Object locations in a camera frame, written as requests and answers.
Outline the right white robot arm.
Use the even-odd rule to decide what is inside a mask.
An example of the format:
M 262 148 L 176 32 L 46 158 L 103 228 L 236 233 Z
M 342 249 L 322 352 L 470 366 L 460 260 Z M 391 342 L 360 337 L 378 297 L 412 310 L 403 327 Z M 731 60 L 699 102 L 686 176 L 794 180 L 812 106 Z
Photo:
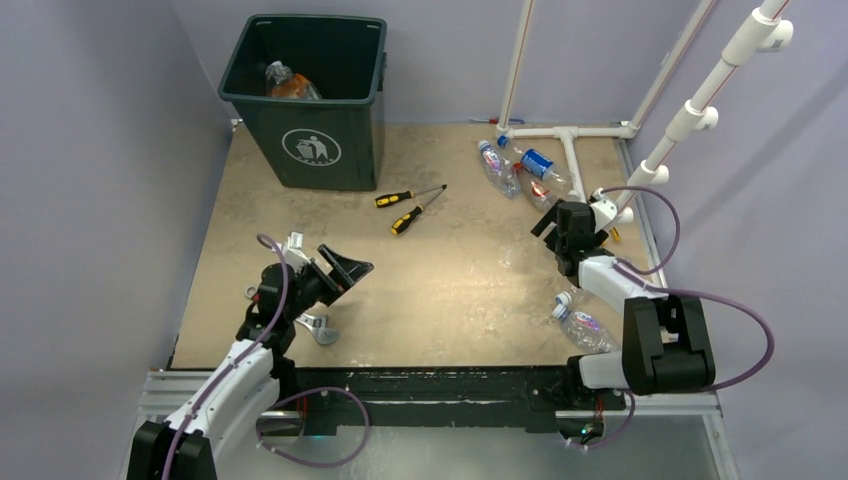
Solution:
M 603 247 L 595 210 L 558 200 L 532 228 L 552 251 L 558 272 L 582 295 L 622 317 L 617 351 L 572 357 L 561 381 L 564 399 L 584 407 L 602 389 L 637 395 L 687 393 L 712 386 L 716 366 L 701 301 L 664 293 L 625 268 Z

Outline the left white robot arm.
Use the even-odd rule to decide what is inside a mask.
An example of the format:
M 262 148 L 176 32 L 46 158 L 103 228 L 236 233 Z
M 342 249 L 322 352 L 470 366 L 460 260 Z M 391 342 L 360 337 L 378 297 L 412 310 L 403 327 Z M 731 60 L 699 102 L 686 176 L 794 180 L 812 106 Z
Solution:
M 251 297 L 236 340 L 202 386 L 160 422 L 147 420 L 131 442 L 129 479 L 215 479 L 217 467 L 256 426 L 261 413 L 308 396 L 286 352 L 294 323 L 317 303 L 332 305 L 374 269 L 320 245 L 325 272 L 291 242 L 261 234 L 278 257 Z

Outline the large orange bottle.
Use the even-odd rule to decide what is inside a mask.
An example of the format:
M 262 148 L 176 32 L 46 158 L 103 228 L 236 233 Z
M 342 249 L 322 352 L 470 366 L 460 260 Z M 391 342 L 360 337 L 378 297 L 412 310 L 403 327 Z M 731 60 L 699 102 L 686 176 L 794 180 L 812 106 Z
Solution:
M 314 84 L 305 76 L 294 73 L 280 61 L 270 63 L 265 70 L 266 95 L 291 100 L 321 100 Z

